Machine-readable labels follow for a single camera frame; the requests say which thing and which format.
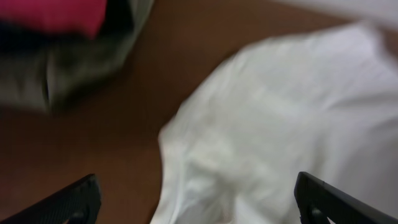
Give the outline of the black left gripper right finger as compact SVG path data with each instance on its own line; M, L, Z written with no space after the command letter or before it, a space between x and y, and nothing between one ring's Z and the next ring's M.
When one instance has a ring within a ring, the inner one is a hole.
M397 224L396 218L307 172L298 173L294 197L302 224Z

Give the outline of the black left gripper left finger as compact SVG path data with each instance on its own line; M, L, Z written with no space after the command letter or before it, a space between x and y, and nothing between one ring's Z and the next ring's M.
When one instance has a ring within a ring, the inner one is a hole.
M89 174L1 224L95 224L100 207L100 185L96 175Z

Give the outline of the white t-shirt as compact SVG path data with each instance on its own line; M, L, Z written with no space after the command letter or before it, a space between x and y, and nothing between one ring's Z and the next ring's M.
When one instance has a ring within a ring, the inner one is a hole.
M298 223L301 172L397 216L397 34L272 1L221 1L247 37L159 133L152 223Z

